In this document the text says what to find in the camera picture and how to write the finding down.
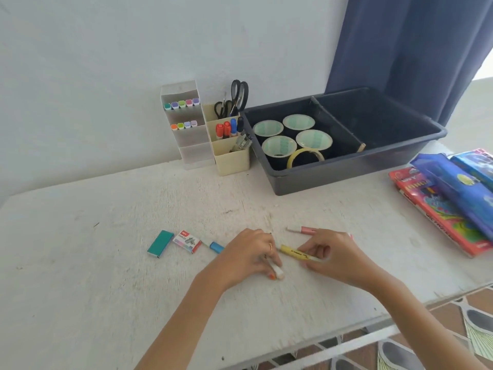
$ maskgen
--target forearm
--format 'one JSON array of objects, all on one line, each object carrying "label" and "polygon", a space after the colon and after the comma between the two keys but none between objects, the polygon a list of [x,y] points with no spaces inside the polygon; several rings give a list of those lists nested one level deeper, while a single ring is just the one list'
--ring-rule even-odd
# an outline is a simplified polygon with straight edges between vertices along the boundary
[{"label": "forearm", "polygon": [[427,370],[486,369],[400,280],[382,271],[369,292],[390,313],[394,323]]},{"label": "forearm", "polygon": [[222,288],[202,271],[136,370],[186,369]]}]

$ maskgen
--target yellow masking tape roll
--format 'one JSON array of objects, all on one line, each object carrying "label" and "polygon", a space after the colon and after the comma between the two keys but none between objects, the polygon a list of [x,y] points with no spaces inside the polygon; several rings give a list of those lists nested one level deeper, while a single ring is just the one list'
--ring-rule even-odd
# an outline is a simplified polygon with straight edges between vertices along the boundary
[{"label": "yellow masking tape roll", "polygon": [[287,160],[287,168],[288,169],[291,169],[293,167],[293,161],[294,161],[294,159],[296,157],[298,157],[298,155],[300,153],[303,153],[303,152],[313,153],[314,155],[317,156],[318,161],[325,161],[324,156],[317,149],[301,148],[301,149],[296,150],[292,155],[289,156],[289,159]]}]

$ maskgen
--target blue highlighter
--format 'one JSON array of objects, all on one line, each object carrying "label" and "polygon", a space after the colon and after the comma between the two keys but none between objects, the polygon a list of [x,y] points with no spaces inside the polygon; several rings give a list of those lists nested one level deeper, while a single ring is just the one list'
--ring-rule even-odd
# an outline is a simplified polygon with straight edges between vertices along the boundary
[{"label": "blue highlighter", "polygon": [[231,118],[231,120],[229,121],[229,123],[231,124],[231,137],[237,136],[238,135],[238,130],[237,130],[237,127],[236,127],[236,119],[235,118]]},{"label": "blue highlighter", "polygon": [[209,241],[208,239],[204,240],[204,238],[201,238],[200,241],[202,242],[202,244],[208,246],[209,248],[211,248],[217,254],[221,253],[222,250],[224,249],[223,246],[219,245],[215,241]]}]

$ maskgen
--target blue curtain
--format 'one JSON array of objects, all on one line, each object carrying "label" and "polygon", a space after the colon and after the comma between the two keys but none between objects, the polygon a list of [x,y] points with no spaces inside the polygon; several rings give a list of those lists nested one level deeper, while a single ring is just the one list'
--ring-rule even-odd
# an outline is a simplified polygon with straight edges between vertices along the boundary
[{"label": "blue curtain", "polygon": [[325,92],[374,87],[446,125],[492,47],[493,0],[349,0]]}]

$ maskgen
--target beige organizer compartment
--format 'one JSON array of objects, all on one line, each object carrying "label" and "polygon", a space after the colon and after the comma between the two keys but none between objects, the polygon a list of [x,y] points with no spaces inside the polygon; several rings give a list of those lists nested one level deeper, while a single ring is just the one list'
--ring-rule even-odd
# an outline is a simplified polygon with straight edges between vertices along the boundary
[{"label": "beige organizer compartment", "polygon": [[204,117],[206,118],[207,132],[213,147],[214,159],[219,175],[223,177],[225,175],[248,170],[250,168],[250,148],[237,152],[230,152],[233,145],[235,145],[238,136],[218,140],[215,134],[216,124],[224,123],[231,118],[236,118],[236,120],[238,120],[238,116],[217,119],[217,116],[214,113],[214,104],[202,105],[202,110],[204,112]]},{"label": "beige organizer compartment", "polygon": [[212,142],[217,171],[222,177],[250,168],[250,148],[230,152],[238,136]]}]

